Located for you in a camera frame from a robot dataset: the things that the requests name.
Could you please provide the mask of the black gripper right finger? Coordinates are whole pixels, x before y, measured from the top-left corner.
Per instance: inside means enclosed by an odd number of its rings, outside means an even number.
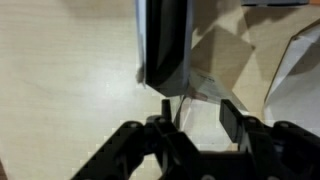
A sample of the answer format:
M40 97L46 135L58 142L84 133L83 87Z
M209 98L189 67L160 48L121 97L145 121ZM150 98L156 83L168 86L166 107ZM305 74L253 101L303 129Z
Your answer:
M227 99L219 120L245 156L242 180L320 180L320 137L289 121L268 126Z

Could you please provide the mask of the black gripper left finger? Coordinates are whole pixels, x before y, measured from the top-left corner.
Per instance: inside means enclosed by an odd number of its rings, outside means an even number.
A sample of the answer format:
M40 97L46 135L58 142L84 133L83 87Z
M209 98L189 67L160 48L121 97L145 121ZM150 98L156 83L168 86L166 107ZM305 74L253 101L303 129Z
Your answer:
M173 124L170 101L161 105L162 113L148 117L145 124L122 124L71 180L129 180L151 154L162 170L160 180L200 180L199 152Z

